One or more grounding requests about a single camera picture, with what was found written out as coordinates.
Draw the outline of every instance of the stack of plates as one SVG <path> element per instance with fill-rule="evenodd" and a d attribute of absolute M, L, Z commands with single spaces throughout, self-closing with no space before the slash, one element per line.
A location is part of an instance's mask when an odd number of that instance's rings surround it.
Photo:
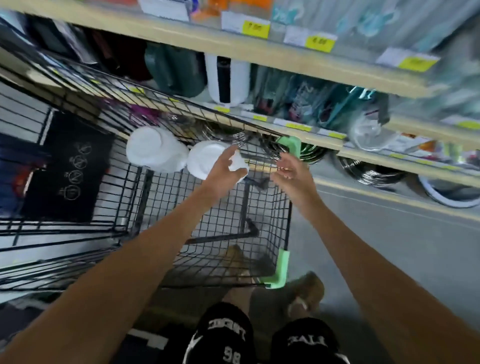
<path fill-rule="evenodd" d="M 427 195 L 442 205 L 467 208 L 480 204 L 479 188 L 423 176 L 419 176 L 419 181 Z"/>
<path fill-rule="evenodd" d="M 260 136 L 260 146 L 266 154 L 272 159 L 279 160 L 281 152 L 288 152 L 287 147 L 276 142 L 277 137 L 263 134 Z M 328 151 L 326 148 L 320 146 L 313 146 L 311 144 L 301 144 L 300 159 L 307 164 L 315 164 L 323 158 Z"/>
<path fill-rule="evenodd" d="M 341 168 L 360 183 L 373 187 L 386 187 L 400 182 L 407 175 L 394 170 L 345 157 L 337 156 Z"/>
<path fill-rule="evenodd" d="M 236 146 L 244 146 L 252 138 L 252 133 L 212 121 L 202 121 L 203 135 L 210 140 L 219 140 Z"/>

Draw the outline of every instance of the white cup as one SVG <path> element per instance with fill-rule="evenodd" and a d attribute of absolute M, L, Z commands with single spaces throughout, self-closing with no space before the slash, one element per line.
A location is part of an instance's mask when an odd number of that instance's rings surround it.
<path fill-rule="evenodd" d="M 195 144 L 188 155 L 188 172 L 196 178 L 206 180 L 216 160 L 228 147 L 228 144 L 216 140 L 206 140 Z M 246 168 L 247 171 L 249 170 L 248 164 L 245 163 L 245 160 L 238 150 L 235 151 L 230 160 L 232 161 L 232 164 L 229 166 L 230 170 L 238 170 L 240 168 Z"/>
<path fill-rule="evenodd" d="M 157 126 L 136 129 L 127 143 L 127 158 L 160 173 L 178 172 L 187 164 L 188 148 L 169 130 Z"/>

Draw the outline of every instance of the concrete floor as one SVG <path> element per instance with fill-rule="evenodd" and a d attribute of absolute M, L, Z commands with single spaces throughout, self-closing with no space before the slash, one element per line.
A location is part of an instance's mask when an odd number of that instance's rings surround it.
<path fill-rule="evenodd" d="M 480 330 L 480 240 L 473 223 L 421 209 L 406 211 L 400 204 L 338 190 L 323 188 L 319 193 L 366 243 Z M 351 362 L 389 362 L 316 231 L 296 210 L 289 250 L 289 280 L 312 270 L 324 282 L 325 297 L 318 315 L 336 332 Z"/>

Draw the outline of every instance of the hand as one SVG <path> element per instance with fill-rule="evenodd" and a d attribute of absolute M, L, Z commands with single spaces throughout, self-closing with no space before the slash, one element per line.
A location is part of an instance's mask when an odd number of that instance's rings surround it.
<path fill-rule="evenodd" d="M 229 170 L 232 164 L 230 158 L 234 155 L 237 146 L 229 146 L 218 157 L 207 179 L 202 183 L 202 188 L 208 189 L 216 199 L 226 196 L 235 184 L 248 173 L 246 168 Z"/>
<path fill-rule="evenodd" d="M 280 153 L 278 170 L 270 179 L 285 192 L 292 203 L 306 217 L 309 208 L 322 203 L 308 166 L 289 153 Z"/>

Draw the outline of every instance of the wire basket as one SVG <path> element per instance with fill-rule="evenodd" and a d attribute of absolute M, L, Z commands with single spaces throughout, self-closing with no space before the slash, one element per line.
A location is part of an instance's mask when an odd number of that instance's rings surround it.
<path fill-rule="evenodd" d="M 102 178 L 91 221 L 31 221 L 22 218 L 18 210 L 1 218 L 0 267 L 4 268 L 0 269 L 0 291 L 65 289 L 104 256 L 174 209 L 201 183 L 185 170 L 159 174 L 128 162 L 128 136 L 144 125 L 166 128 L 189 147 L 212 138 L 228 140 L 241 146 L 240 152 L 250 165 L 248 176 L 202 217 L 162 286 L 239 285 L 225 259 L 228 247 L 234 244 L 243 251 L 252 284 L 281 285 L 286 275 L 291 203 L 269 181 L 274 161 L 259 142 L 261 133 L 281 134 L 59 60 L 33 47 L 27 52 L 9 42 L 2 46 L 41 75 L 43 82 L 48 80 L 48 86 L 33 84 L 2 67 L 0 73 L 15 83 L 5 81 L 6 89 L 0 88 L 0 108 L 8 109 L 21 122 L 14 121 L 11 114 L 0 114 L 0 132 L 41 146 L 49 133 L 51 115 L 71 112 L 90 127 L 112 135 L 114 141 L 110 168 Z M 4 98 L 17 103 L 16 109 L 3 105 Z M 38 113 L 34 121 L 28 116 L 30 112 Z"/>

